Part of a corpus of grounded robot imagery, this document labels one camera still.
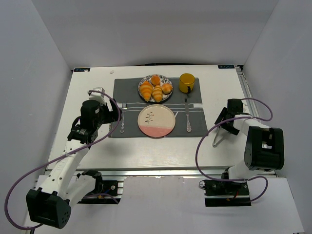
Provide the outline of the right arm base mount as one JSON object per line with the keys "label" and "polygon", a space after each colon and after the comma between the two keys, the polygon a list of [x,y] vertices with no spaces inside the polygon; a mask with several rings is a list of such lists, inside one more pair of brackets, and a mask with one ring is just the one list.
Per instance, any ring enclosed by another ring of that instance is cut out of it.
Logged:
{"label": "right arm base mount", "polygon": [[204,190],[206,207],[251,206],[247,183],[202,180],[199,187]]}

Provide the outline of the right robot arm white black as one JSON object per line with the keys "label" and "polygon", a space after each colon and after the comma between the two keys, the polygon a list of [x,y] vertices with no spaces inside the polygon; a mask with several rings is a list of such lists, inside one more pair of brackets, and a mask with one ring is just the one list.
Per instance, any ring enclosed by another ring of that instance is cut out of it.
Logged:
{"label": "right robot arm white black", "polygon": [[280,170],[284,166],[284,134],[282,129],[260,123],[260,118],[244,112],[243,100],[228,99],[227,106],[219,114],[215,125],[222,133],[217,146],[227,135],[244,134],[246,146],[243,159],[225,170],[222,180],[242,183],[261,172]]}

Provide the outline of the silver metal tongs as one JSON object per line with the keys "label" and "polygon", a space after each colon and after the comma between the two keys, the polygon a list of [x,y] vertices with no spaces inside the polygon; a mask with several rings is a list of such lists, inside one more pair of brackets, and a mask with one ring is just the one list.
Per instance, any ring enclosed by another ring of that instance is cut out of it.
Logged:
{"label": "silver metal tongs", "polygon": [[217,147],[227,136],[229,135],[229,132],[226,131],[222,127],[218,127],[215,137],[212,142],[212,147]]}

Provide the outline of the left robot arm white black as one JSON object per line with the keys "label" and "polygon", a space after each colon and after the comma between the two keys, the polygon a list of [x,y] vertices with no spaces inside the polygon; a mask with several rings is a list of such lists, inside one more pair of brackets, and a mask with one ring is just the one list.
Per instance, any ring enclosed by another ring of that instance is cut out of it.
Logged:
{"label": "left robot arm white black", "polygon": [[98,130],[103,124],[118,121],[121,110],[115,100],[108,109],[103,98],[82,103],[80,116],[71,127],[64,149],[64,157],[57,160],[49,176],[36,190],[30,189],[26,204],[30,220],[40,225],[62,229],[69,221],[72,208],[85,197],[98,196],[103,188],[100,172],[87,170],[71,179],[91,146],[98,142]]}

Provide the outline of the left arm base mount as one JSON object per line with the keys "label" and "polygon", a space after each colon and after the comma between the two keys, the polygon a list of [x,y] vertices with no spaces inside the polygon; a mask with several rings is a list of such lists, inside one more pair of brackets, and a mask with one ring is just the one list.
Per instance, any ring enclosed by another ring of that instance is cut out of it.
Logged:
{"label": "left arm base mount", "polygon": [[95,189],[89,192],[87,195],[93,195],[93,197],[83,198],[79,204],[117,204],[110,195],[120,202],[120,193],[118,192],[117,180],[104,180],[101,172],[96,170],[87,170],[82,173],[78,173],[76,180],[81,176],[91,176],[96,180]]}

